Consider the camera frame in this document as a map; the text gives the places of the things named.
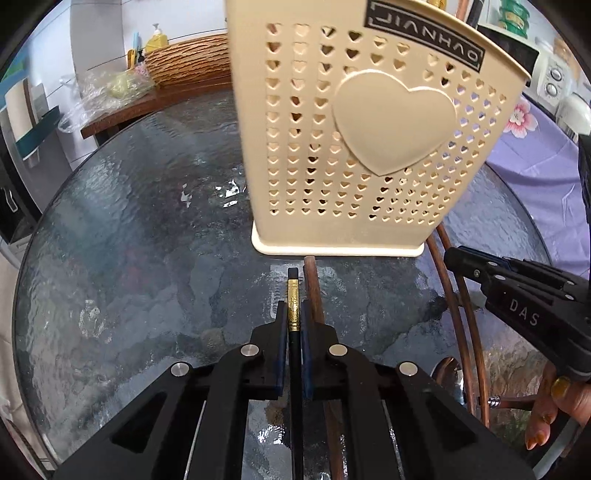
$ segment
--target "glass tabletop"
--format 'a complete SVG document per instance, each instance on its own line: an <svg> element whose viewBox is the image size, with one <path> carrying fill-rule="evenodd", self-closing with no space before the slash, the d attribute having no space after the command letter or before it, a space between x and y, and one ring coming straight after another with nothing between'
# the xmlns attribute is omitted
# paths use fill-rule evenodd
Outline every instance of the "glass tabletop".
<svg viewBox="0 0 591 480"><path fill-rule="evenodd" d="M456 245L549 263L527 212L487 166L445 225ZM287 268L303 259L260 254L251 229L231 92L144 118L66 182L23 260L13 329L24 401L58 462L175 361L215 362L274 317ZM429 373L459 358L427 249L317 263L326 321L342 343ZM469 289L482 306L479 286ZM532 393L544 359L481 307L476 315L492 393ZM243 478L290 478L286 395L251 403ZM323 424L322 408L309 412L309 425ZM495 415L495 431L514 441L522 417ZM328 478L320 430L307 437L309 478Z"/></svg>

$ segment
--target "fingernail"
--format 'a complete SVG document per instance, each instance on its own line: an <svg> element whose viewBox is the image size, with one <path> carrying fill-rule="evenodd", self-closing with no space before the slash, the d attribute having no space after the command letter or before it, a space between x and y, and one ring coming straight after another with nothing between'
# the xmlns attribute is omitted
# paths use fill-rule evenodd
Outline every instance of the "fingernail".
<svg viewBox="0 0 591 480"><path fill-rule="evenodd" d="M535 435L535 441L538 445L543 445L545 443L546 436L542 432L538 432Z"/></svg>
<svg viewBox="0 0 591 480"><path fill-rule="evenodd" d="M527 439L525 441L525 448L527 448L528 450L531 450L536 445L538 445L538 444L536 443L536 441L534 439Z"/></svg>
<svg viewBox="0 0 591 480"><path fill-rule="evenodd" d="M561 400L569 390L570 380L567 377L558 377L552 384L552 397L556 400Z"/></svg>

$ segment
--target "appliance knob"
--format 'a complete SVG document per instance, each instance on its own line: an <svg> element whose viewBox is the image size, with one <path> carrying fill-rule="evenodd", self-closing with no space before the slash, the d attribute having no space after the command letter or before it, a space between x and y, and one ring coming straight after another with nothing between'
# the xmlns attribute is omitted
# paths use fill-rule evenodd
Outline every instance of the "appliance knob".
<svg viewBox="0 0 591 480"><path fill-rule="evenodd" d="M559 82L560 80L562 80L562 73L560 73L559 69L551 69L550 70L550 75L552 75L552 78L554 80L556 80L557 82Z"/></svg>
<svg viewBox="0 0 591 480"><path fill-rule="evenodd" d="M546 85L546 93L551 97L555 97L558 95L558 90L556 89L556 85L554 83L549 83Z"/></svg>

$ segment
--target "beige utensil holder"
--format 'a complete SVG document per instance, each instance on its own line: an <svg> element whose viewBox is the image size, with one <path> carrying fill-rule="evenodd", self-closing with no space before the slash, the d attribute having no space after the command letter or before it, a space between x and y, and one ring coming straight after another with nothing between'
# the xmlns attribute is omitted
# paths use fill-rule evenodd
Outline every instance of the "beige utensil holder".
<svg viewBox="0 0 591 480"><path fill-rule="evenodd" d="M255 248L420 255L527 72L415 0L228 0L227 10Z"/></svg>

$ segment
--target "green container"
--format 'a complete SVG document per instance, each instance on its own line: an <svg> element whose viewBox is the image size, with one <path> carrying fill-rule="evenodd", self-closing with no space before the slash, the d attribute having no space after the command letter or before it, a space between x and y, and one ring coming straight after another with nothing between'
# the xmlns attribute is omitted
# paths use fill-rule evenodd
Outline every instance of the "green container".
<svg viewBox="0 0 591 480"><path fill-rule="evenodd" d="M527 33L511 22L500 21L499 27L504 28L505 30L511 33L519 35L520 37L527 38Z"/></svg>
<svg viewBox="0 0 591 480"><path fill-rule="evenodd" d="M511 12L509 10L505 10L504 8L500 8L499 12L501 13L501 21L510 23L515 25L517 28L520 28L524 32L527 32L527 29L530 27L530 24L527 20L523 19L515 12Z"/></svg>
<svg viewBox="0 0 591 480"><path fill-rule="evenodd" d="M518 2L515 2L514 0L502 0L501 8L503 10L507 10L508 12L513 12L515 15L521 17L523 20L527 20L530 17L530 13L526 9L526 7L524 7Z"/></svg>

